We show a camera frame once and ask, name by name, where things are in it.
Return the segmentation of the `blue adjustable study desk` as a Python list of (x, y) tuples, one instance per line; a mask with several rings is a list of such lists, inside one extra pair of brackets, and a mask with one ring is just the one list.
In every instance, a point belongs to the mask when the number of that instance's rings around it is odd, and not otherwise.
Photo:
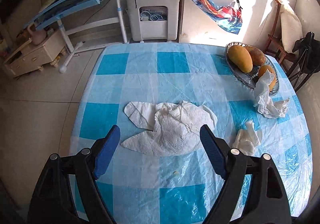
[(70, 63), (71, 59), (80, 54), (81, 52), (91, 51), (95, 49), (100, 49), (106, 47), (106, 45), (102, 46), (91, 46), (88, 48), (83, 48), (83, 42), (77, 43), (75, 46), (72, 45), (72, 42), (69, 38), (70, 35), (83, 32), (85, 30), (89, 30), (92, 28), (97, 28), (100, 26), (106, 26), (118, 23), (120, 25), (121, 34), (124, 43), (128, 43), (127, 33), (125, 30), (125, 22), (123, 17), (123, 9), (121, 6), (121, 0), (116, 0), (117, 5), (117, 16), (111, 17), (109, 19), (94, 21), (88, 24), (84, 24), (82, 26), (78, 26), (69, 30), (65, 30), (62, 19), (74, 13), (80, 12), (87, 8), (91, 8), (97, 5), (100, 5), (103, 0), (57, 0), (54, 3), (50, 4), (48, 7), (44, 8), (40, 11), (35, 17), (33, 17), (28, 23), (24, 25), (24, 27), (35, 25), (37, 30), (41, 30), (46, 28), (47, 26), (52, 25), (53, 23), (57, 23), (59, 31), (62, 34), (63, 39), (65, 40), (67, 50), (69, 51), (69, 56), (59, 68), (59, 72), (61, 74), (65, 73), (67, 70), (67, 66)]

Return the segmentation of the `small white tissue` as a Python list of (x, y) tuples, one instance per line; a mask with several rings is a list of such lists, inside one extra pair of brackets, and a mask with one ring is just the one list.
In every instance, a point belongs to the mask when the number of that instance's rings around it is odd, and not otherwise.
[(257, 147), (261, 144), (263, 133), (261, 130), (254, 130), (254, 122), (245, 122), (245, 129), (239, 129), (232, 148), (236, 148), (244, 155), (253, 156)]

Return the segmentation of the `colourful hanging kite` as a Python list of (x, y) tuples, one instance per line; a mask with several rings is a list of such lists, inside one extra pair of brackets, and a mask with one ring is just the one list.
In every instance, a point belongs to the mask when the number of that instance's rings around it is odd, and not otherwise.
[(192, 0), (198, 8), (207, 14), (224, 31), (239, 34), (242, 27), (242, 7), (236, 0), (237, 7), (218, 6), (212, 0)]

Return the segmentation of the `white air purifier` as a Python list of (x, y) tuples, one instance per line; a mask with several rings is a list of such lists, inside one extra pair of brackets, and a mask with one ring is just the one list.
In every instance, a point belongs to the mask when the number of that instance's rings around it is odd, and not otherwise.
[(174, 41), (180, 0), (126, 0), (132, 39)]

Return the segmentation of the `cream TV cabinet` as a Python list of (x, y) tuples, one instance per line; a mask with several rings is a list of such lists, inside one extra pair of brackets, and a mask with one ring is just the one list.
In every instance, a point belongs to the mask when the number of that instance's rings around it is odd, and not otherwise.
[(10, 78), (15, 78), (35, 70), (45, 64), (57, 67), (60, 55), (65, 55), (66, 43), (59, 30), (53, 32), (42, 43), (35, 46), (27, 43), (14, 51), (3, 63), (2, 70)]

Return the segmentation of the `large white paper towel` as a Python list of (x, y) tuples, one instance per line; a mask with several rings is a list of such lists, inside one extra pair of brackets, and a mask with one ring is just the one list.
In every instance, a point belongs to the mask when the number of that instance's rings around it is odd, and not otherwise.
[(217, 116), (210, 108), (187, 101), (129, 102), (124, 113), (144, 131), (126, 139), (121, 146), (150, 156), (176, 156), (199, 150), (201, 127), (207, 125), (214, 130), (217, 124)]

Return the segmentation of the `wooden chair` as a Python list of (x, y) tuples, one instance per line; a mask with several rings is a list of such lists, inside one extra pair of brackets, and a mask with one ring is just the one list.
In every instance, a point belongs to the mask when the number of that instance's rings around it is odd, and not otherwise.
[[(284, 50), (282, 41), (281, 41), (281, 36), (276, 36), (275, 32), (276, 32), (276, 27), (278, 24), (278, 20), (280, 18), (280, 8), (281, 8), (281, 0), (274, 0), (275, 4), (276, 4), (276, 15), (274, 17), (274, 22), (273, 22), (273, 26), (271, 29), (270, 34), (268, 34), (268, 39), (266, 42), (266, 45), (264, 47), (263, 52), (265, 54), (273, 54), (274, 58), (277, 60), (277, 62), (279, 64), (281, 64), (284, 60), (288, 60), (290, 62), (295, 62), (296, 61), (296, 57), (294, 54), (289, 54)], [(274, 44), (276, 46), (276, 50), (272, 51), (269, 47), (271, 44)]]

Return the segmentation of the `brown mango middle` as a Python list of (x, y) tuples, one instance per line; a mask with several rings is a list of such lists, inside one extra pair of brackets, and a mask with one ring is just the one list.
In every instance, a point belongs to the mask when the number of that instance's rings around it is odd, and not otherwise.
[(266, 57), (260, 49), (258, 49), (256, 47), (249, 46), (249, 45), (245, 45), (245, 48), (249, 52), (251, 59), (252, 59), (252, 62), (255, 66), (261, 66), (261, 65), (265, 64)]

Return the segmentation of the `blue checkered tablecloth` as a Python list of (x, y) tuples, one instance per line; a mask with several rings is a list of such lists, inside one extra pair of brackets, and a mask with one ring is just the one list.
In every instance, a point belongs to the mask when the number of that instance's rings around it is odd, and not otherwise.
[(80, 101), (71, 154), (120, 129), (120, 145), (97, 185), (117, 223), (201, 223), (223, 179), (200, 142), (207, 125), (229, 145), (242, 130), (259, 138), (255, 156), (271, 155), (290, 212), (309, 200), (312, 148), (299, 99), (280, 65), (273, 102), (283, 117), (268, 119), (254, 91), (236, 79), (223, 47), (136, 43), (112, 45), (99, 56)]

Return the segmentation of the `white chair cushion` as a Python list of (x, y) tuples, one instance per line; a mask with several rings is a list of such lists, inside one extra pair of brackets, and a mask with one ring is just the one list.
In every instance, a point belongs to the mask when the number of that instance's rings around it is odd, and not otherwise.
[(281, 41), (285, 52), (292, 53), (295, 42), (303, 37), (302, 25), (288, 2), (280, 7)]

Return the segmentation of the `pink kettlebell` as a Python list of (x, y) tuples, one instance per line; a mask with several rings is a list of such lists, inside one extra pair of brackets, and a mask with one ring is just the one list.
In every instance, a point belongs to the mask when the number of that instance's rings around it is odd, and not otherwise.
[(47, 32), (44, 29), (41, 30), (32, 30), (32, 25), (27, 26), (27, 31), (30, 34), (31, 41), (34, 45), (39, 45), (42, 43), (46, 37), (47, 37)]

